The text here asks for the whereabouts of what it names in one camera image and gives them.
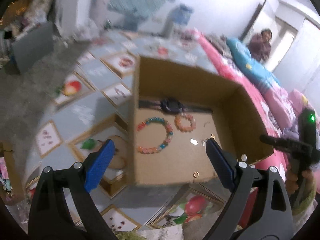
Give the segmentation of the right operator hand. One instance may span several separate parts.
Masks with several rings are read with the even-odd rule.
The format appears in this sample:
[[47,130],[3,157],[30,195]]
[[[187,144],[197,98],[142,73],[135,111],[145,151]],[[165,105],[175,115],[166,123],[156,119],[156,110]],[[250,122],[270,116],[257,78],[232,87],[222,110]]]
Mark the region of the right operator hand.
[[[310,169],[308,169],[302,172],[302,176],[306,179],[303,193],[303,196],[305,197],[315,188],[314,174]],[[292,172],[291,165],[287,165],[285,187],[289,196],[294,194],[300,188],[297,181],[298,176]]]

